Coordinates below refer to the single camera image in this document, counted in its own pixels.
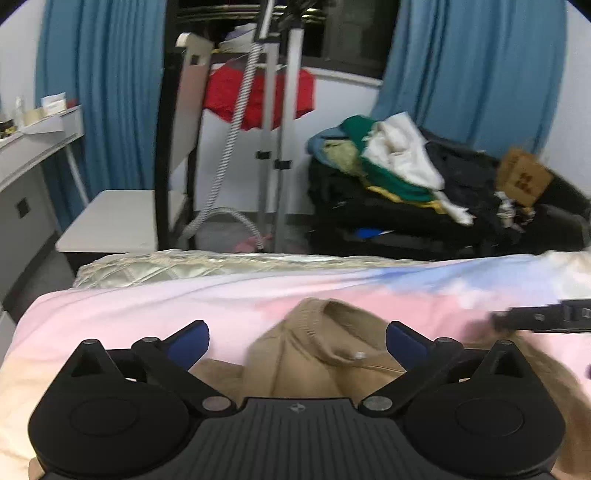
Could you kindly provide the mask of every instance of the pile of clothes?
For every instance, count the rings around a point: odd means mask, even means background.
[[[383,122],[352,116],[312,137],[308,152],[314,253],[507,254],[536,215],[496,190],[498,159],[418,128],[406,112]]]

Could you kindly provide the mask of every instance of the blue curtain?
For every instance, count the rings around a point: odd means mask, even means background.
[[[85,137],[74,150],[88,195],[151,189],[163,65],[166,0],[47,0],[35,97],[66,92],[82,105]],[[66,228],[82,201],[58,153],[43,170]]]
[[[372,116],[407,111],[495,156],[511,145],[539,151],[565,48],[565,0],[401,0]]]

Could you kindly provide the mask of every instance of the bed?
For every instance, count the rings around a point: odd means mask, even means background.
[[[343,300],[429,338],[470,342],[490,330],[490,312],[591,298],[591,253],[431,263],[176,250],[105,257],[83,267],[72,289],[40,297],[17,326],[0,368],[1,477],[28,478],[28,418],[81,340],[128,348],[203,319],[206,356],[242,364],[248,346],[306,297]],[[591,334],[522,335],[570,368],[591,398]]]

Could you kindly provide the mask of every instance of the floor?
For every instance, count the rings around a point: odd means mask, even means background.
[[[285,251],[293,254],[309,253],[306,240],[306,226],[288,225],[285,229]],[[200,230],[200,250],[231,253],[234,247],[249,237],[249,232],[239,223],[210,222]],[[52,291],[65,290],[72,286],[74,275],[66,257],[56,251],[43,261],[37,271],[15,299],[14,307],[8,312],[18,322],[31,304],[41,295]]]

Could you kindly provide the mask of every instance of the bed sheet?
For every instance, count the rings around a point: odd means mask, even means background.
[[[463,342],[489,329],[491,311],[591,298],[591,254],[515,255],[393,267],[265,271],[72,289],[39,298],[17,326],[0,368],[0,472],[25,480],[34,452],[27,421],[77,344],[99,338],[128,348],[165,338],[195,319],[207,322],[206,354],[242,364],[248,346],[305,297],[352,303],[400,320],[429,338]],[[531,334],[531,342],[567,365],[591,397],[591,335]]]

